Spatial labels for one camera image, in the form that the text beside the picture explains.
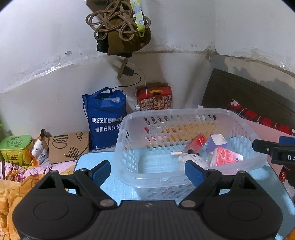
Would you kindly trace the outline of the pink rose tissue pack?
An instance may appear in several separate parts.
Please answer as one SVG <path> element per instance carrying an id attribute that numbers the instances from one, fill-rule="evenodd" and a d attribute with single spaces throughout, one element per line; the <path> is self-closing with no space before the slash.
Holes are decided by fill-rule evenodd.
<path id="1" fill-rule="evenodd" d="M 210 167 L 232 164 L 243 161 L 243 156 L 224 147 L 217 147 L 213 151 Z"/>

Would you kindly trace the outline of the red cigarette pack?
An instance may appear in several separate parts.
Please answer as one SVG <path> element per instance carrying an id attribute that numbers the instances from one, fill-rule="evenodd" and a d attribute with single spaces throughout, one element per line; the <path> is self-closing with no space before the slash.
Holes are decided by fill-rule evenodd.
<path id="1" fill-rule="evenodd" d="M 202 149 L 206 142 L 207 137 L 200 133 L 185 146 L 183 152 L 189 152 L 191 150 L 192 152 L 197 153 Z"/>

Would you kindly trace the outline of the purple small carton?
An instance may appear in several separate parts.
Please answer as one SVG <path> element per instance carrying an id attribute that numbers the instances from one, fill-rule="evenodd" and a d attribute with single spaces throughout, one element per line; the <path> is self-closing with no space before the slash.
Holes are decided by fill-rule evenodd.
<path id="1" fill-rule="evenodd" d="M 217 147 L 225 148 L 228 142 L 222 134 L 210 135 L 207 142 L 206 152 L 213 152 Z"/>

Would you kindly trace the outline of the clear plastic laundry basket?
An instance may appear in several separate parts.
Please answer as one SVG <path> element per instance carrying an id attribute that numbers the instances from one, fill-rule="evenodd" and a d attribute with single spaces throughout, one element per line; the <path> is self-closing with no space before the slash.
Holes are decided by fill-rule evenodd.
<path id="1" fill-rule="evenodd" d="M 112 171 L 140 200 L 180 201 L 194 186 L 172 152 L 182 151 L 198 135 L 217 134 L 228 142 L 228 150 L 243 157 L 218 166 L 223 174 L 250 172 L 266 164 L 266 156 L 252 148 L 258 135 L 237 114 L 225 109 L 170 109 L 133 112 L 122 120 Z"/>

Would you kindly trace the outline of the white matchbox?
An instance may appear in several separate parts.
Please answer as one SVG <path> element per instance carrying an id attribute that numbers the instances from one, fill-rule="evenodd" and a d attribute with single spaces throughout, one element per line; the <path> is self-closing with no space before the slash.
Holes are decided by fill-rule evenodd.
<path id="1" fill-rule="evenodd" d="M 182 153 L 182 151 L 173 151 L 171 152 L 171 155 L 181 155 Z"/>

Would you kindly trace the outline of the pink blanket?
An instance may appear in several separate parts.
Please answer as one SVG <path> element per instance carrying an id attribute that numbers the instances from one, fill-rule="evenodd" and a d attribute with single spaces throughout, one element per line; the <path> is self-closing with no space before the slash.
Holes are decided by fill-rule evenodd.
<path id="1" fill-rule="evenodd" d="M 246 120 L 247 124 L 256 132 L 256 134 L 262 139 L 266 141 L 272 141 L 275 143 L 279 142 L 279 138 L 281 136 L 286 136 L 290 138 L 294 138 L 294 136 L 290 136 L 286 133 L 278 131 L 273 128 L 269 128 L 262 124 L 254 123 L 252 121 Z"/>

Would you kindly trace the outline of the brown paper bag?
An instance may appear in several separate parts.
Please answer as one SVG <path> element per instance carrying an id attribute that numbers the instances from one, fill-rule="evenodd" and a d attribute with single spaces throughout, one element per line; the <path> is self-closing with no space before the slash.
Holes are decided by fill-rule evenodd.
<path id="1" fill-rule="evenodd" d="M 77 160 L 81 155 L 89 152 L 88 131 L 52 136 L 42 129 L 40 140 L 47 149 L 50 164 Z"/>

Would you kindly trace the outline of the red plaid pillow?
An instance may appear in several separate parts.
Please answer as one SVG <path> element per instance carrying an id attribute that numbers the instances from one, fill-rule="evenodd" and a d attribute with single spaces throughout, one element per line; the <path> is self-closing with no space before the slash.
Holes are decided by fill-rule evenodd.
<path id="1" fill-rule="evenodd" d="M 261 116 L 256 112 L 240 105 L 236 100 L 230 100 L 228 102 L 228 109 L 232 112 L 235 112 L 240 117 L 252 121 L 254 123 L 262 124 L 264 126 L 276 129 L 283 133 L 287 133 L 288 135 L 294 136 L 294 128 L 286 126 L 284 124 L 280 124 L 276 121 L 268 119 L 267 117 Z"/>

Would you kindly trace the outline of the white snack packets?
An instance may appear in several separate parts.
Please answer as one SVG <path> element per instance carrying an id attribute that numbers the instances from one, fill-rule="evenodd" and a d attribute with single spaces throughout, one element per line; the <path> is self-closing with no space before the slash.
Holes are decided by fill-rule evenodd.
<path id="1" fill-rule="evenodd" d="M 37 139 L 34 142 L 30 154 L 32 156 L 32 164 L 34 166 L 39 166 L 48 158 L 47 149 L 44 147 L 40 139 Z"/>

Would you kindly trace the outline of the orange floral blanket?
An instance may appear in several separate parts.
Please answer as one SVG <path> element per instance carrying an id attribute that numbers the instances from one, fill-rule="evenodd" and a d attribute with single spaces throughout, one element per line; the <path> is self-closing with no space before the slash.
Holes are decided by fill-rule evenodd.
<path id="1" fill-rule="evenodd" d="M 46 160 L 39 167 L 19 167 L 1 162 L 1 239 L 20 239 L 13 224 L 13 211 L 41 178 L 51 170 L 72 174 L 75 164 L 75 160 L 59 164 Z"/>

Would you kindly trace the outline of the green tin box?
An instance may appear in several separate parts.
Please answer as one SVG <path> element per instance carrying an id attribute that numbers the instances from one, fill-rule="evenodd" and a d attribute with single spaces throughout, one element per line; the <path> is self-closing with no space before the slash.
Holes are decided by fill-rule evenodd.
<path id="1" fill-rule="evenodd" d="M 1 140 L 1 154 L 4 160 L 18 166 L 30 164 L 32 147 L 33 140 L 30 135 L 7 136 Z"/>

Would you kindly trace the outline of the blue tote bag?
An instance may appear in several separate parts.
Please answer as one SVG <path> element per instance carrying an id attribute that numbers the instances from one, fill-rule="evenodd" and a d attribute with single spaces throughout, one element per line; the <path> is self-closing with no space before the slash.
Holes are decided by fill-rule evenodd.
<path id="1" fill-rule="evenodd" d="M 105 87 L 82 96 L 88 119 L 91 150 L 114 147 L 122 119 L 126 116 L 126 95 L 121 90 Z"/>

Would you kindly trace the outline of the dark wooden headboard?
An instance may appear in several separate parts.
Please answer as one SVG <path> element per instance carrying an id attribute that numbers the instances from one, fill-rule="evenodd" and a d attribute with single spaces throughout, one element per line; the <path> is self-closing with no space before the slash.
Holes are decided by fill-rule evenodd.
<path id="1" fill-rule="evenodd" d="M 294 103 L 258 83 L 215 68 L 202 106 L 226 109 L 231 100 L 276 123 L 294 128 Z"/>

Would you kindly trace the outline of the red gift box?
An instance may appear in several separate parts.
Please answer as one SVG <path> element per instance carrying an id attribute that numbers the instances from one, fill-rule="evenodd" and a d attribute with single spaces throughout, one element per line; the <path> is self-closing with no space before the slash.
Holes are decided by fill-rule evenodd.
<path id="1" fill-rule="evenodd" d="M 136 102 L 140 111 L 171 109 L 171 87 L 167 83 L 160 82 L 137 87 Z"/>

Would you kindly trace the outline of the hanging olive bag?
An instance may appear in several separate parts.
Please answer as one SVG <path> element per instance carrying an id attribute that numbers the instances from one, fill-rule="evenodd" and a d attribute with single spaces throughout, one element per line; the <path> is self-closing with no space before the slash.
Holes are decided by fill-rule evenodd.
<path id="1" fill-rule="evenodd" d="M 151 20 L 140 1 L 87 1 L 86 5 L 92 11 L 86 24 L 94 31 L 98 52 L 130 58 L 149 44 Z"/>

